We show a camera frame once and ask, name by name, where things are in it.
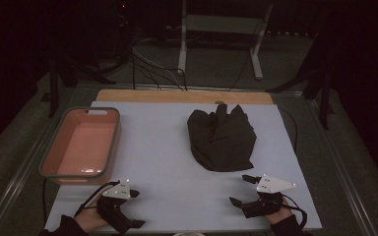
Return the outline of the person's left hand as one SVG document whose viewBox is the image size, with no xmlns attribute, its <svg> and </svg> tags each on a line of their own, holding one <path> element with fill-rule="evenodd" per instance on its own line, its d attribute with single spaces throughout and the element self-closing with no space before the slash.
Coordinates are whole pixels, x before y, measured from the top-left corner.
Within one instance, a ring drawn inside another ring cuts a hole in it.
<svg viewBox="0 0 378 236">
<path fill-rule="evenodd" d="M 86 233 L 92 233 L 100 227 L 108 225 L 108 223 L 98 214 L 96 203 L 86 206 L 74 217 L 74 219 Z"/>
</svg>

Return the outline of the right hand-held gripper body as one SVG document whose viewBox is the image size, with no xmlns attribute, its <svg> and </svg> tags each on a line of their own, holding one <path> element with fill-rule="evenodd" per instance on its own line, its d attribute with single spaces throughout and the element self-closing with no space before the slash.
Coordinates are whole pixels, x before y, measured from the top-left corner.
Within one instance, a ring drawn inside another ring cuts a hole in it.
<svg viewBox="0 0 378 236">
<path fill-rule="evenodd" d="M 260 182 L 256 185 L 258 199 L 255 202 L 242 204 L 241 210 L 247 218 L 264 216 L 278 211 L 283 205 L 284 196 L 282 191 L 293 189 L 296 185 L 292 182 L 282 180 L 263 174 Z"/>
</svg>

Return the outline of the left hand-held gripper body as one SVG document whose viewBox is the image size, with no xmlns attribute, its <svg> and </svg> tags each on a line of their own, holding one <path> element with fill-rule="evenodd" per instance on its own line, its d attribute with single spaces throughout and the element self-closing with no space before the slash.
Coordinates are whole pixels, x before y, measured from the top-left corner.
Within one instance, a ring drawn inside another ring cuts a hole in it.
<svg viewBox="0 0 378 236">
<path fill-rule="evenodd" d="M 129 182 L 109 182 L 100 187 L 96 210 L 100 217 L 119 234 L 133 227 L 133 221 L 122 211 L 121 206 L 131 198 Z"/>
</svg>

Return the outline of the metal floor rail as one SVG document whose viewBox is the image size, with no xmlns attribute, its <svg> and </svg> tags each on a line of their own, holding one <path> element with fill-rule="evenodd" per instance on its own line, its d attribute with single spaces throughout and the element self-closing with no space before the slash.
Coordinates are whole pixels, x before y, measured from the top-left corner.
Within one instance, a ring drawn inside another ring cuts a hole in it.
<svg viewBox="0 0 378 236">
<path fill-rule="evenodd" d="M 378 236 L 378 232 L 368 216 L 366 208 L 361 200 L 360 194 L 357 192 L 352 180 L 347 173 L 347 169 L 340 153 L 334 143 L 331 134 L 324 129 L 319 120 L 319 108 L 317 102 L 314 100 L 306 100 L 307 107 L 311 113 L 314 123 L 319 129 L 319 133 L 324 140 L 325 147 L 328 149 L 328 156 L 333 162 L 336 175 L 345 192 L 346 199 L 354 215 L 354 218 L 359 226 L 362 236 Z"/>
<path fill-rule="evenodd" d="M 12 207 L 24 189 L 30 175 L 33 172 L 37 172 L 38 165 L 44 157 L 45 150 L 48 147 L 51 136 L 54 134 L 55 127 L 60 121 L 62 112 L 63 109 L 58 108 L 53 115 L 49 117 L 33 143 L 31 150 L 28 152 L 27 158 L 18 168 L 0 198 L 0 228 L 8 218 Z"/>
<path fill-rule="evenodd" d="M 130 89 L 130 90 L 177 90 L 177 91 L 186 91 L 184 88 L 178 88 L 176 86 L 162 86 L 160 85 L 146 85 L 146 84 L 96 84 L 96 83 L 78 83 L 77 88 L 90 88 L 90 89 Z M 242 88 L 204 88 L 204 87 L 186 87 L 187 91 L 228 91 L 228 92 L 267 92 L 271 96 L 287 96 L 287 97 L 302 97 L 302 91 L 295 90 L 284 90 L 281 92 L 270 92 L 265 91 L 264 89 L 242 89 Z"/>
</svg>

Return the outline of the light wooden board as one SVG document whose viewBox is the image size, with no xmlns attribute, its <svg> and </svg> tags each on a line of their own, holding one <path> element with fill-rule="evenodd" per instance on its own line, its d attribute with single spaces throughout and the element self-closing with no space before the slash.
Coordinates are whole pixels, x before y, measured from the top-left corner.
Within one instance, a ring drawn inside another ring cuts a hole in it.
<svg viewBox="0 0 378 236">
<path fill-rule="evenodd" d="M 96 101 L 217 104 L 273 104 L 265 92 L 102 89 Z"/>
</svg>

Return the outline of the person's right hand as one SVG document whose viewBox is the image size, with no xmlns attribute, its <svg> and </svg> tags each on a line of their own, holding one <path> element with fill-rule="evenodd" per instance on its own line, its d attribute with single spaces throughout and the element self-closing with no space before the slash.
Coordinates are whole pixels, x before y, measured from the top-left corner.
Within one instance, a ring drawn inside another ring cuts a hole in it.
<svg viewBox="0 0 378 236">
<path fill-rule="evenodd" d="M 287 205 L 286 199 L 283 199 L 283 206 L 278 211 L 266 215 L 266 219 L 270 222 L 271 225 L 278 224 L 292 216 L 291 209 L 284 207 L 284 205 Z"/>
</svg>

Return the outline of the white metal stand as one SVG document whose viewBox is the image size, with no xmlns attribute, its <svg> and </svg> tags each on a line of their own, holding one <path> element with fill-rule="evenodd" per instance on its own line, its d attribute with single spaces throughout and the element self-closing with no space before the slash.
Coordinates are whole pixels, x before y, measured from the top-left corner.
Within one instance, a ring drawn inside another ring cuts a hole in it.
<svg viewBox="0 0 378 236">
<path fill-rule="evenodd" d="M 255 79 L 262 80 L 264 76 L 258 53 L 265 36 L 272 9 L 273 5 L 267 3 L 264 13 L 258 18 L 194 15 L 187 13 L 187 0 L 182 0 L 181 37 L 178 58 L 179 75 L 183 75 L 186 72 L 187 31 L 197 30 L 255 35 L 256 42 L 249 50 L 249 58 L 251 59 Z"/>
</svg>

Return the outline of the dark cloth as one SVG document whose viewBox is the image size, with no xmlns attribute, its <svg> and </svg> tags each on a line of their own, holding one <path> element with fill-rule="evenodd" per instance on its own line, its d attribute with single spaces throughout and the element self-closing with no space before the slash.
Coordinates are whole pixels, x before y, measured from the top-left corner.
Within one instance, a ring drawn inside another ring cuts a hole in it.
<svg viewBox="0 0 378 236">
<path fill-rule="evenodd" d="M 192 154 L 205 169 L 234 172 L 254 167 L 250 158 L 257 136 L 240 105 L 230 113 L 226 104 L 211 113 L 194 110 L 187 127 Z"/>
</svg>

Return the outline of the pink plastic basin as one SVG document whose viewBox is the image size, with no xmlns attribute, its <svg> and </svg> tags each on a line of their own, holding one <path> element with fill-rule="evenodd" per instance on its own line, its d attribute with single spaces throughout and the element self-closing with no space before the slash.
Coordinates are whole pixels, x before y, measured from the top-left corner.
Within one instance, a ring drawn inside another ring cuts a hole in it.
<svg viewBox="0 0 378 236">
<path fill-rule="evenodd" d="M 74 107 L 62 116 L 40 174 L 59 185 L 101 185 L 110 179 L 120 137 L 113 107 Z"/>
</svg>

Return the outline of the white table board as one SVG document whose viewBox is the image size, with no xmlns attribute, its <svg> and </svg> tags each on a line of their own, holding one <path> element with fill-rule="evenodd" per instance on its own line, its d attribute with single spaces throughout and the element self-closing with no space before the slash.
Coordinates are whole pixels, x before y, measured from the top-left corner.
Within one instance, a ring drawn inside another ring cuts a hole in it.
<svg viewBox="0 0 378 236">
<path fill-rule="evenodd" d="M 247 232 L 265 230 L 260 217 L 246 218 L 229 198 L 256 200 L 256 188 L 240 172 L 213 172 L 201 166 L 190 149 L 187 120 L 212 104 L 94 102 L 120 113 L 120 137 L 108 181 L 130 182 L 140 192 L 122 210 L 145 220 L 141 233 Z M 62 213 L 74 212 L 100 185 L 60 185 L 46 227 L 53 230 Z"/>
</svg>

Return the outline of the black tripod stand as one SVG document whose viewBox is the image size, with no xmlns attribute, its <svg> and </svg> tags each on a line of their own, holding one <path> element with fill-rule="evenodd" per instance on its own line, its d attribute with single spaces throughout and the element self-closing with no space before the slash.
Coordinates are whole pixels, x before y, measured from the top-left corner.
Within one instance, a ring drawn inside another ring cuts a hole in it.
<svg viewBox="0 0 378 236">
<path fill-rule="evenodd" d="M 320 95 L 319 121 L 325 130 L 329 129 L 329 96 L 332 71 L 330 64 L 338 44 L 320 31 L 315 37 L 296 76 L 275 88 L 267 89 L 270 93 L 279 93 L 297 84 L 307 81 L 302 94 L 305 99 L 315 99 Z"/>
<path fill-rule="evenodd" d="M 73 75 L 74 69 L 79 70 L 101 84 L 114 85 L 113 81 L 104 78 L 102 75 L 92 71 L 67 55 L 52 55 L 49 58 L 49 92 L 43 97 L 43 99 L 50 104 L 49 117 L 55 115 L 59 106 L 59 80 L 62 80 L 71 88 L 77 84 L 77 80 Z"/>
</svg>

